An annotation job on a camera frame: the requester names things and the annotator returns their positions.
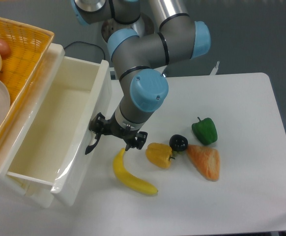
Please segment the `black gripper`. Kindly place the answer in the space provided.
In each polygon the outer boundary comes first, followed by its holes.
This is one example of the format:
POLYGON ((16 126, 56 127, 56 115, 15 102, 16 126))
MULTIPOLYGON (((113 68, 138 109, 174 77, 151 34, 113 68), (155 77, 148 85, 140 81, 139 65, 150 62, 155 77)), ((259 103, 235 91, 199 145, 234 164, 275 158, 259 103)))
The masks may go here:
POLYGON ((141 150, 148 136, 147 132, 134 130, 130 124, 120 125, 115 114, 109 120, 106 120, 101 112, 89 122, 88 129, 95 134, 96 138, 101 135, 113 135, 123 139, 126 143, 126 151, 131 148, 141 150))

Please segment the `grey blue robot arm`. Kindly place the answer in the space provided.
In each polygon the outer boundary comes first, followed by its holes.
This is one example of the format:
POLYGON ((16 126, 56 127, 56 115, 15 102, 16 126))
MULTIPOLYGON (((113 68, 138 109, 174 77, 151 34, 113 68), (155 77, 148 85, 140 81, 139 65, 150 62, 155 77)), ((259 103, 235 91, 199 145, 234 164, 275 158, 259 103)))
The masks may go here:
POLYGON ((97 114, 89 122, 95 142, 103 135, 122 139, 126 148, 141 149, 147 133, 141 127, 161 107, 169 85, 159 67, 206 54, 211 46, 207 25, 193 21, 180 0, 151 0, 156 33, 143 36, 133 27, 141 19, 138 0, 74 0, 81 24, 109 19, 122 25, 109 37, 107 48, 123 98, 110 119, 97 114))

